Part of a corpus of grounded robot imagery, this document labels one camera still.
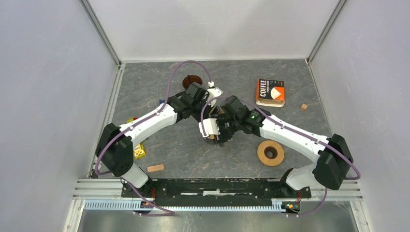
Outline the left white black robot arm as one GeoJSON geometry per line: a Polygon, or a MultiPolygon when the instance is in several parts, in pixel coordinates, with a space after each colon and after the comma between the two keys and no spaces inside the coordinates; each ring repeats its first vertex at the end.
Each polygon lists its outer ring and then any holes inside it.
{"type": "Polygon", "coordinates": [[[149,176],[134,163],[134,149],[149,136],[181,120],[193,117],[200,121],[216,104],[216,98],[223,94],[218,87],[205,88],[198,83],[179,92],[150,113],[126,124],[106,125],[98,141],[95,155],[109,172],[133,184],[133,190],[140,197],[152,191],[149,176]]]}

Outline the clear glass coffee server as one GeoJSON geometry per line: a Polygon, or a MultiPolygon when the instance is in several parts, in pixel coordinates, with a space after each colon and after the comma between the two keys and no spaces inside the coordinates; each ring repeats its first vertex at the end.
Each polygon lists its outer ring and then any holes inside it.
{"type": "Polygon", "coordinates": [[[210,144],[210,145],[217,145],[217,146],[220,146],[220,147],[224,147],[224,142],[221,142],[220,140],[218,140],[217,138],[214,138],[214,137],[206,137],[206,138],[204,138],[204,141],[207,144],[210,144]]]}

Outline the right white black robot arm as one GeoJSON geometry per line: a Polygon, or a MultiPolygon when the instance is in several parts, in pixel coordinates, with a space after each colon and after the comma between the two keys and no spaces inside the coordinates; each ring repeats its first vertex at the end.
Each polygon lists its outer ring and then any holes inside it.
{"type": "Polygon", "coordinates": [[[285,197],[304,187],[322,186],[338,190],[345,180],[358,180],[361,173],[353,163],[344,137],[314,134],[293,126],[253,103],[236,96],[223,97],[222,114],[201,120],[204,135],[214,135],[218,143],[230,140],[237,131],[274,140],[307,157],[311,164],[291,168],[279,184],[285,197]]]}

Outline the brown paper coffee filter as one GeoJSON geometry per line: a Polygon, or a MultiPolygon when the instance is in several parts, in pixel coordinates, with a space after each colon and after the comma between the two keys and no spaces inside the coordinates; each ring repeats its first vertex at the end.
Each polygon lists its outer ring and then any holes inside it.
{"type": "Polygon", "coordinates": [[[224,114],[224,111],[219,106],[213,107],[208,113],[209,116],[211,116],[211,115],[220,115],[220,114],[224,114]]]}

